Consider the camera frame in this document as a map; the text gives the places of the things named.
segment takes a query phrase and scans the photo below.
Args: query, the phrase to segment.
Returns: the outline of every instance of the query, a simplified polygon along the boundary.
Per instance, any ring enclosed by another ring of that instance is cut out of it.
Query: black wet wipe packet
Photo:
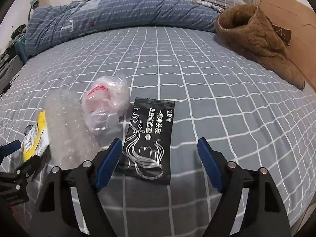
[[[170,184],[174,102],[136,98],[117,170],[152,183]]]

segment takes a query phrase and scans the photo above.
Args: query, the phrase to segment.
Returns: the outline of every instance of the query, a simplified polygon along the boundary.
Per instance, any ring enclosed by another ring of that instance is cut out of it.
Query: yellow label
[[[43,131],[47,129],[45,112],[42,111],[37,117],[36,125],[33,125],[32,129],[27,133],[23,141],[23,160],[26,161],[32,157],[36,148],[40,142]]]

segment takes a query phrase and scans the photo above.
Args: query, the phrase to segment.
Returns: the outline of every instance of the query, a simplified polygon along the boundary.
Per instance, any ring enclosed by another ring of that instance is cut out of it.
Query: gray plaid bed sheet
[[[291,225],[315,192],[316,95],[299,91],[275,73],[246,60],[203,31],[139,27],[91,34],[32,58],[0,100],[0,144],[22,140],[44,109],[45,97],[65,88],[83,94],[103,75],[123,73],[135,97],[174,100],[171,184],[153,185],[115,173],[99,193],[118,236],[202,236],[220,194],[196,151],[205,137],[214,150],[241,167],[267,167],[278,186]],[[129,113],[114,136],[127,132]],[[13,171],[21,153],[5,158]],[[20,206],[27,227],[40,187],[54,165],[28,184],[30,201]],[[80,229],[87,231],[73,190]],[[233,231],[246,205],[243,192]]]

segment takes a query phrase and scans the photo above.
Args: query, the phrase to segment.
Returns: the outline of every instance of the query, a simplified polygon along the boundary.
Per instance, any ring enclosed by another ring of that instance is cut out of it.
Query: black metal bracket
[[[116,138],[107,150],[100,151],[92,161],[85,161],[74,169],[52,168],[37,199],[29,235],[89,236],[78,227],[70,189],[75,187],[90,236],[117,237],[97,192],[107,186],[122,148],[121,140]]]
[[[249,188],[244,218],[233,237],[290,237],[290,224],[280,193],[269,173],[242,169],[213,151],[205,138],[197,150],[207,175],[222,193],[218,207],[203,237],[228,237],[232,230],[243,188]]]
[[[0,161],[21,148],[19,140],[15,140],[0,148]],[[27,179],[40,167],[41,158],[37,155],[21,164],[14,173],[0,172],[0,197],[8,206],[15,206],[27,202]]]

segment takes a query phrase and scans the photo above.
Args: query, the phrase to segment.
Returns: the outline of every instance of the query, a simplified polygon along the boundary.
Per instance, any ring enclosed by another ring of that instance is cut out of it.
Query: pink plastic bag
[[[118,124],[130,105],[130,93],[125,76],[103,76],[83,95],[84,119],[92,132]]]

